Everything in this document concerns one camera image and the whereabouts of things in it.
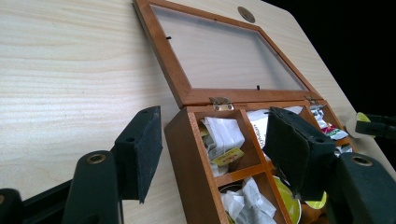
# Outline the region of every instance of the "black clamp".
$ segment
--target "black clamp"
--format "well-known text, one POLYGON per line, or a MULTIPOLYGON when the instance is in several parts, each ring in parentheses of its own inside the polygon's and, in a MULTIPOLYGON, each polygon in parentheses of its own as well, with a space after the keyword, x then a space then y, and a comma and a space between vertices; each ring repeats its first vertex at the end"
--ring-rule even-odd
POLYGON ((370 122, 357 121, 355 132, 396 139, 396 117, 366 115, 370 122))

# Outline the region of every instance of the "circular hole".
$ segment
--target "circular hole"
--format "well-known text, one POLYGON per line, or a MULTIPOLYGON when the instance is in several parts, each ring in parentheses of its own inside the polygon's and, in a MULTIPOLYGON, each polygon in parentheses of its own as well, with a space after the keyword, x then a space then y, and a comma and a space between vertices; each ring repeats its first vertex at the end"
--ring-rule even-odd
POLYGON ((254 23, 256 19, 254 18, 253 14, 247 10, 245 7, 238 7, 239 14, 245 19, 245 21, 254 23))
POLYGON ((324 143, 324 140, 321 139, 321 138, 317 138, 317 139, 315 139, 315 141, 317 141, 317 142, 319 142, 319 143, 324 143))
POLYGON ((371 165, 373 165, 372 161, 366 160, 363 157, 354 156, 354 157, 352 157, 352 160, 354 162, 356 162, 357 164, 363 165, 363 166, 371 166, 371 165))
POLYGON ((90 215, 88 217, 84 217, 78 224, 97 224, 99 223, 100 218, 97 215, 90 215))
POLYGON ((96 164, 96 163, 99 163, 99 162, 104 161, 105 158, 106 158, 106 156, 103 155, 103 154, 95 154, 95 155, 90 156, 90 157, 87 159, 87 163, 89 163, 89 164, 96 164))
POLYGON ((0 204, 3 203, 4 199, 5 199, 4 195, 0 194, 0 204))
POLYGON ((134 137, 127 137, 126 139, 125 139, 125 141, 127 141, 127 142, 134 142, 134 137))

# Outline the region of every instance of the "black background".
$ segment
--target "black background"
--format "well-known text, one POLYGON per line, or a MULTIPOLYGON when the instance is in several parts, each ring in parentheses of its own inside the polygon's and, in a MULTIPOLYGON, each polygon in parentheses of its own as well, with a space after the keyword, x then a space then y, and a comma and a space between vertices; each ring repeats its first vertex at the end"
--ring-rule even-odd
MULTIPOLYGON (((294 16, 357 112, 396 115, 396 8, 391 1, 263 1, 294 16)), ((395 168, 396 141, 375 141, 395 168)))

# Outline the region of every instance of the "wooden tabletop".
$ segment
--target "wooden tabletop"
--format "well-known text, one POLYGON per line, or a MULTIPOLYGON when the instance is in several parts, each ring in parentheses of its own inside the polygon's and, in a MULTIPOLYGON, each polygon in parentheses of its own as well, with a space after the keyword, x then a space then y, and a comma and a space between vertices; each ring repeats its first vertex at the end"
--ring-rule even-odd
MULTIPOLYGON (((356 114, 289 12, 260 0, 173 2, 240 21, 237 7, 247 8, 343 124, 356 114)), ((110 150, 141 109, 160 105, 163 127, 179 111, 130 1, 0 0, 0 32, 0 189, 23 200, 110 150)), ((374 139, 353 144, 396 179, 374 139)), ((145 203, 123 210, 126 223, 186 223, 164 136, 145 203)))

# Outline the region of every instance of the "glass pane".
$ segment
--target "glass pane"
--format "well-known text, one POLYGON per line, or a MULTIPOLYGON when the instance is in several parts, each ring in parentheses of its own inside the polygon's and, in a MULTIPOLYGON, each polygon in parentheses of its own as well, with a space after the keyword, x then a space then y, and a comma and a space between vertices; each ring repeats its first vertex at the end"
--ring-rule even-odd
POLYGON ((259 32, 152 8, 193 88, 305 90, 259 32))

